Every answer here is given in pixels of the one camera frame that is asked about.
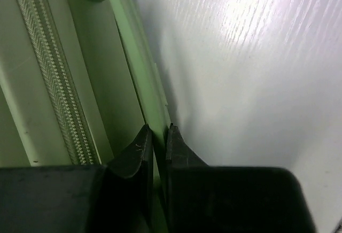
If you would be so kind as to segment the green hard-shell suitcase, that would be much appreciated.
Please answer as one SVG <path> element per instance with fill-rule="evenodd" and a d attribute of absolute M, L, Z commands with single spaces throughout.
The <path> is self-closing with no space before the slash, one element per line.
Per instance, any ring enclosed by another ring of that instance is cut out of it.
<path fill-rule="evenodd" d="M 150 232 L 167 232 L 169 125 L 133 0 L 1 0 L 1 169 L 104 165 L 148 126 Z"/>

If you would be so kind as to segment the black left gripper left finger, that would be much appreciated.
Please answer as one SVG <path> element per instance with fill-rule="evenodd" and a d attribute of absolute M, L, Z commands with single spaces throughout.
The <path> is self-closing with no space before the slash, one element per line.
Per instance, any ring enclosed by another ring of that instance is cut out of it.
<path fill-rule="evenodd" d="M 150 232 L 152 132 L 104 165 L 1 169 L 1 232 Z"/>

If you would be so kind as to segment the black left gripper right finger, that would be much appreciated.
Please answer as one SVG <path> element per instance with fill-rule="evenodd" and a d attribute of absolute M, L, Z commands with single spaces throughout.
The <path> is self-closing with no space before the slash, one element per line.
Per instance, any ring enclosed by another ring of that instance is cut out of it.
<path fill-rule="evenodd" d="M 166 144 L 170 232 L 315 232 L 301 185 L 279 167 L 210 166 L 171 125 Z"/>

